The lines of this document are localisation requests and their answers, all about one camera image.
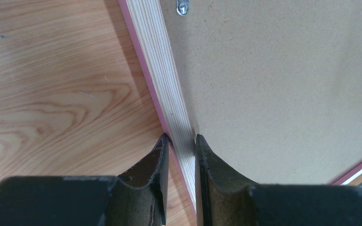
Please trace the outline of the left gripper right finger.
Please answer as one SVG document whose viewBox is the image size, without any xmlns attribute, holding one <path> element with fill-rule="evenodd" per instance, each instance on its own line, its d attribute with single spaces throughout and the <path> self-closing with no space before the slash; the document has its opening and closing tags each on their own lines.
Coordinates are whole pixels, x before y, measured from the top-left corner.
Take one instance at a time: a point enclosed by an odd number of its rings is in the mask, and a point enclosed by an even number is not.
<svg viewBox="0 0 362 226">
<path fill-rule="evenodd" d="M 200 226 L 362 226 L 362 188 L 259 184 L 196 137 L 196 207 Z"/>
</svg>

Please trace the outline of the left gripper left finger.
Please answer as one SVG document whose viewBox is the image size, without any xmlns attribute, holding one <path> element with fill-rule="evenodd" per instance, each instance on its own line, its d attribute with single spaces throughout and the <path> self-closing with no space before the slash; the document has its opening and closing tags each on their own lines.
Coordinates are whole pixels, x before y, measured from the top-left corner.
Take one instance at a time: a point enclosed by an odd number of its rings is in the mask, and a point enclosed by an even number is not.
<svg viewBox="0 0 362 226">
<path fill-rule="evenodd" d="M 0 226 L 163 226 L 169 137 L 117 176 L 14 176 L 0 181 Z"/>
</svg>

